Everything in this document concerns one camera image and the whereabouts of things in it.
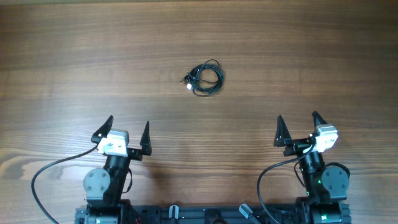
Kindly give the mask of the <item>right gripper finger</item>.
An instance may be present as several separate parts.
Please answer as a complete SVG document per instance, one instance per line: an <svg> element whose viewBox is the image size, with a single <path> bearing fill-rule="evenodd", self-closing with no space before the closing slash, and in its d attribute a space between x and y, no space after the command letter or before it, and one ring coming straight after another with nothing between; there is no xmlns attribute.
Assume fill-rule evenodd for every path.
<svg viewBox="0 0 398 224"><path fill-rule="evenodd" d="M313 117L313 123L314 123L314 127L316 128L319 125L324 125L324 124L328 124L317 111L313 111L312 112L312 117Z"/></svg>
<svg viewBox="0 0 398 224"><path fill-rule="evenodd" d="M275 147L289 146L292 144L292 137L287 129L285 121L281 115L277 117L277 129L274 138Z"/></svg>

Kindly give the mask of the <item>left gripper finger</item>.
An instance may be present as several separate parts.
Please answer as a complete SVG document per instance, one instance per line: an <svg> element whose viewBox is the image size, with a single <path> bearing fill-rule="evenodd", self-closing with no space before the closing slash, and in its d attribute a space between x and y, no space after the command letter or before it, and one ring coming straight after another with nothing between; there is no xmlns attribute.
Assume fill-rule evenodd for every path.
<svg viewBox="0 0 398 224"><path fill-rule="evenodd" d="M91 137L92 143L99 144L100 141L108 135L112 128L113 120L113 115L110 115L104 124L93 133Z"/></svg>
<svg viewBox="0 0 398 224"><path fill-rule="evenodd" d="M142 154L145 156L152 155L152 144L150 140L150 123L146 122L146 126L144 128L144 132L141 137L140 146L142 150Z"/></svg>

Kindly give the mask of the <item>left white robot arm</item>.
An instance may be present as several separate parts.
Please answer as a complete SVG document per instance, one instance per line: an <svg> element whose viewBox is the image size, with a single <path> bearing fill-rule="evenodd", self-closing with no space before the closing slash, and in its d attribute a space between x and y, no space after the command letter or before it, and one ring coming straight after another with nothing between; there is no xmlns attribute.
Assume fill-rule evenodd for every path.
<svg viewBox="0 0 398 224"><path fill-rule="evenodd" d="M96 150L106 156L102 168L89 171L83 180L87 206L75 214L75 223L140 223L140 215L131 202L122 199L127 176L132 175L131 161L141 161L152 154L150 123L146 123L139 149L128 146L129 133L123 129L113 129L113 116L110 116L91 137Z"/></svg>

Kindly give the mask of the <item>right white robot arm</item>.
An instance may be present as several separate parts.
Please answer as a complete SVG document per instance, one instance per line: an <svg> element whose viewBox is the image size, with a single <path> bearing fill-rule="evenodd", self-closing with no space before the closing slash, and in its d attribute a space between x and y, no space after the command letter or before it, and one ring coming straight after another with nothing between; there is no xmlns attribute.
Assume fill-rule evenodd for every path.
<svg viewBox="0 0 398 224"><path fill-rule="evenodd" d="M284 147L284 156L295 156L303 177L306 197L295 202L292 217L297 223L351 223L347 199L350 171L338 162L325 163L322 153L338 139L338 130L317 111L312 113L314 132L307 138L292 139L281 116L277 118L274 146Z"/></svg>

